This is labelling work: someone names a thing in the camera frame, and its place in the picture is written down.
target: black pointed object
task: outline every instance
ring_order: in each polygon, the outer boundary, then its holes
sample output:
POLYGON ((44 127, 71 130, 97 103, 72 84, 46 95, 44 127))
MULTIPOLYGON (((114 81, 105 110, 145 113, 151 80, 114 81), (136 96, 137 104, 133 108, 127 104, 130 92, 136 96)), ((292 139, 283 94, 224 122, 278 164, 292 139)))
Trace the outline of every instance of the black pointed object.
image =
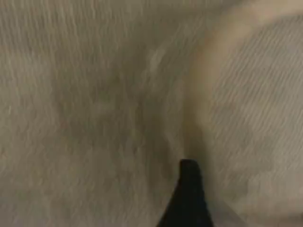
POLYGON ((179 180, 157 227, 213 227, 196 161, 180 161, 179 180))

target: textured cloth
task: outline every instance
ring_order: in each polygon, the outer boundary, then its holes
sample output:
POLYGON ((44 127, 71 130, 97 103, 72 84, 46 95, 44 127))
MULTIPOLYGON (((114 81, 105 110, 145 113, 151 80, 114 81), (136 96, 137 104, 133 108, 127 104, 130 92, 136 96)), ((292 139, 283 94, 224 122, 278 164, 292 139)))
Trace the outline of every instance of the textured cloth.
MULTIPOLYGON (((0 0, 1 226, 156 226, 186 156, 192 53, 235 2, 0 0)), ((265 29, 218 82, 207 142, 226 226, 248 202, 303 210, 302 37, 300 18, 265 29)))

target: crumpled fabric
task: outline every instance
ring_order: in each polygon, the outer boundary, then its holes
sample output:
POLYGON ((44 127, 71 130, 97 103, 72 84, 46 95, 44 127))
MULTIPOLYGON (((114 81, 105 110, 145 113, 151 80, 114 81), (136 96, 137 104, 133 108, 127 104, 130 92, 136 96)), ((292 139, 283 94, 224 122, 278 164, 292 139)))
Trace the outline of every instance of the crumpled fabric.
MULTIPOLYGON (((187 156, 193 54, 237 2, 0 0, 1 225, 156 226, 187 156)), ((226 191, 218 226, 302 212, 302 26, 257 33, 218 82, 206 141, 226 191)))

